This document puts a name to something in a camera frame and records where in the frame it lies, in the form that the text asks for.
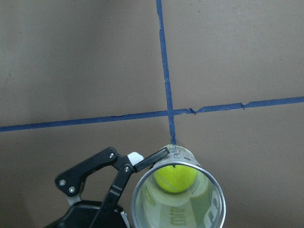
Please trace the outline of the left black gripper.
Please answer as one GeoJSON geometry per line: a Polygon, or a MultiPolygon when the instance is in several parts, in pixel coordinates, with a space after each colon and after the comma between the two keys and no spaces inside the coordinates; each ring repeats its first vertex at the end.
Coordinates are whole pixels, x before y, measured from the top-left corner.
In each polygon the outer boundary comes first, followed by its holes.
{"type": "Polygon", "coordinates": [[[46,228],[129,228],[127,214],[118,201],[133,173],[155,164],[169,154],[163,148],[144,158],[137,152],[120,155],[108,147],[85,161],[58,175],[55,184],[66,194],[70,208],[64,216],[46,225],[46,228]],[[103,201],[82,200],[87,177],[106,166],[113,166],[117,175],[103,201]]]}

